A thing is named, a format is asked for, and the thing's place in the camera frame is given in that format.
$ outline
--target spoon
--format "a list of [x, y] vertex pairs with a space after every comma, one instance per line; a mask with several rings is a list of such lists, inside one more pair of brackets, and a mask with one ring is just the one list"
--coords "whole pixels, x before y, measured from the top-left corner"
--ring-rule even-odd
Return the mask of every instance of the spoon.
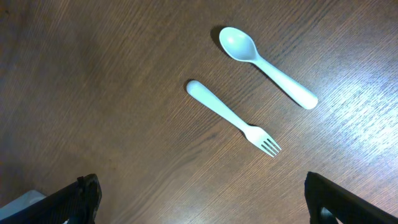
[[317, 96], [262, 58], [252, 38], [243, 31], [225, 27], [220, 32], [220, 44], [231, 58], [240, 62], [250, 62], [259, 67], [303, 108], [310, 110], [317, 105]]

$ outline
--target utensil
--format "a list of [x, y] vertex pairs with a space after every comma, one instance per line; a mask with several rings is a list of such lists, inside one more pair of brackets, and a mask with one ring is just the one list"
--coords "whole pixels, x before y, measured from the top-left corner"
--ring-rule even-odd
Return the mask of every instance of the utensil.
[[197, 101], [235, 125], [244, 133], [249, 142], [253, 143], [266, 154], [274, 157], [281, 150], [278, 144], [262, 128], [246, 124], [246, 122], [231, 111], [231, 109], [200, 82], [196, 80], [188, 82], [187, 92]]
[[262, 58], [252, 38], [243, 31], [225, 27], [220, 32], [220, 43], [231, 58], [240, 62], [250, 62], [259, 67], [303, 108], [310, 110], [317, 105], [317, 96]]

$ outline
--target plastic fork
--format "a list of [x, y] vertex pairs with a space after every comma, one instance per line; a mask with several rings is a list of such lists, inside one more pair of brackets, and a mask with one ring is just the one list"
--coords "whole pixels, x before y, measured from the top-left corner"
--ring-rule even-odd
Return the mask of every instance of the plastic fork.
[[248, 125], [200, 82], [196, 80], [188, 82], [187, 92], [197, 101], [229, 121], [231, 124], [235, 125], [244, 133], [249, 142], [257, 146], [266, 154], [274, 157], [281, 150], [275, 140], [273, 140], [262, 128]]

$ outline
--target fork head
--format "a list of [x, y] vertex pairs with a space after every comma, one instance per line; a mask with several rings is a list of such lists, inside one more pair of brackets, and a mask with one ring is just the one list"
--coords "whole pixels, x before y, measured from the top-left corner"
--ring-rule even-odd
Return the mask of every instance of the fork head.
[[273, 140], [271, 136], [269, 136], [269, 134], [260, 127], [249, 126], [244, 130], [244, 135], [249, 142], [253, 143], [271, 157], [276, 156], [276, 154], [282, 150], [275, 140]]

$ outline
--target wooden table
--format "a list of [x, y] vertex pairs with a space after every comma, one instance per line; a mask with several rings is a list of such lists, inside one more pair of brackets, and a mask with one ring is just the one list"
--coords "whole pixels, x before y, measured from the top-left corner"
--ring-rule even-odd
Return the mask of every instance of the wooden table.
[[[397, 1], [0, 2], [1, 205], [96, 173], [97, 223], [308, 223], [313, 171], [398, 216]], [[223, 26], [318, 106], [226, 56]], [[195, 101], [191, 78], [283, 151]]]

